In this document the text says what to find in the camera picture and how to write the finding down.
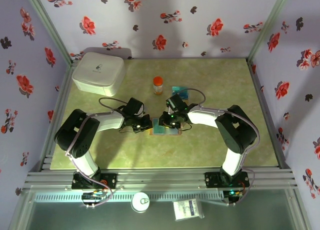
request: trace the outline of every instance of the green table surface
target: green table surface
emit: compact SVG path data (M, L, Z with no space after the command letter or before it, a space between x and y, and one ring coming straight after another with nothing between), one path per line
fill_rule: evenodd
M149 59L125 60L126 75L114 98L128 101L134 97L145 104L146 113L159 117L166 110L166 99L172 86L197 88L205 93L204 107L229 108L239 105L260 131L261 141L245 160L247 166L276 166L270 136L245 59ZM163 94L153 92L153 78L163 77ZM83 92L72 83L63 121L74 109L84 112L106 112L99 105L103 96ZM189 103L199 103L202 96L189 91ZM121 103L105 100L117 108ZM193 125L179 136L150 136L123 133L117 129L96 133L90 152L98 166L106 168L175 168L219 167L225 160L227 147L219 130ZM55 147L50 169L74 169L65 152Z

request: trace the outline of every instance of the wall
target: wall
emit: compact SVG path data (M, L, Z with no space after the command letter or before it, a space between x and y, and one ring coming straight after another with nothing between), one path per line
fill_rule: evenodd
M320 223L319 13L319 0L288 0L253 62L315 230Z
M73 59L247 57L275 1L41 0Z
M67 64L28 0L3 0L0 12L0 229L5 230L26 175L40 159Z

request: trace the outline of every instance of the small bottle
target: small bottle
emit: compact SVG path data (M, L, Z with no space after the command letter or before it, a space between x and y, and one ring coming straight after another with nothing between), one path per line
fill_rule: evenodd
M153 91L155 94L162 94L163 92L163 83L164 80L162 79L162 77L157 76L155 78L153 78Z

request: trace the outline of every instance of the white box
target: white box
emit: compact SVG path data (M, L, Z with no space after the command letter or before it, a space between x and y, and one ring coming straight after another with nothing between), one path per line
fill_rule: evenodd
M126 74L124 60L119 57L88 52L72 74L79 90L114 96Z

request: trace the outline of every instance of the table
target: table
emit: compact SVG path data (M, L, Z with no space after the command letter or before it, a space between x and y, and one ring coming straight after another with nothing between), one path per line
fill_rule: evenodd
M245 161L247 166L278 165L267 126L245 59L146 59L125 60L126 76L115 98L128 101L134 97L145 104L151 117L166 110L166 99L172 86L197 88L205 93L204 107L229 108L239 105L260 131L260 145ZM163 77L163 94L153 93L153 78ZM72 83L62 122L74 109L98 113L107 110L99 105L103 96L83 92ZM199 103L202 96L189 91L189 103ZM121 103L106 100L117 108ZM219 167L225 160L227 147L219 130L193 125L179 136L150 136L107 130L96 133L90 152L102 169L112 168L178 168ZM56 145L52 170L74 169L65 152Z

